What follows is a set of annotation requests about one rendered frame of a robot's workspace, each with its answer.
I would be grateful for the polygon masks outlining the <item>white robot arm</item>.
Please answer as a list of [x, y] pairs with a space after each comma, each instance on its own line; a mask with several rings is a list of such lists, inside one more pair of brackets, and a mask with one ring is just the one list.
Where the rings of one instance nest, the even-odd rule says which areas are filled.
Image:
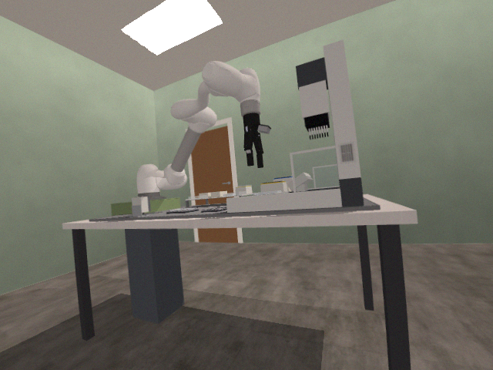
[[240, 102], [242, 117], [247, 113], [260, 115], [260, 84], [253, 69], [245, 68], [238, 71], [224, 62], [211, 61], [203, 67], [202, 77], [198, 99], [183, 99], [171, 107], [171, 115], [188, 122], [189, 125], [173, 163], [163, 171], [158, 170], [153, 164], [142, 165], [136, 178], [137, 197], [150, 197], [150, 200], [166, 199], [160, 196], [160, 190], [175, 190], [186, 184], [184, 167], [201, 133], [214, 126], [217, 120], [214, 111], [207, 107], [210, 94], [234, 97]]

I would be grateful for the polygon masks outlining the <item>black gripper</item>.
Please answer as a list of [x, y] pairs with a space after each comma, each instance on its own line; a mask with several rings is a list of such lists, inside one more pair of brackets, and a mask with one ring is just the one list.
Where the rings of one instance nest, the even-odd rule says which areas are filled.
[[254, 166], [253, 162], [253, 143], [257, 152], [257, 167], [263, 167], [263, 147], [260, 133], [256, 125], [260, 124], [260, 115], [258, 113], [247, 113], [243, 116], [244, 127], [244, 151], [246, 151], [247, 166]]

